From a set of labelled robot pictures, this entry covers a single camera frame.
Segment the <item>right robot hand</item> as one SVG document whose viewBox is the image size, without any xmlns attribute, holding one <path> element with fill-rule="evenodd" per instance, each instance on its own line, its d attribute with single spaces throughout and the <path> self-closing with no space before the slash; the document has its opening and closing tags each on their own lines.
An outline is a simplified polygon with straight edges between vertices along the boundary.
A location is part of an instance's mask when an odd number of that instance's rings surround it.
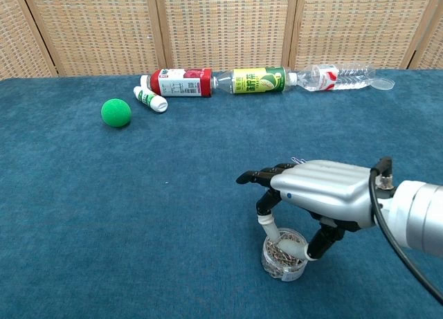
<svg viewBox="0 0 443 319">
<path fill-rule="evenodd" d="M 369 176 L 367 167 L 311 160 L 249 170 L 236 181 L 258 183 L 267 188 L 255 207 L 258 223 L 269 241 L 292 257 L 315 261 L 334 242 L 341 240 L 345 232 L 374 226 Z M 306 210 L 319 221 L 320 229 L 307 244 L 281 238 L 272 213 L 281 201 Z"/>
</svg>

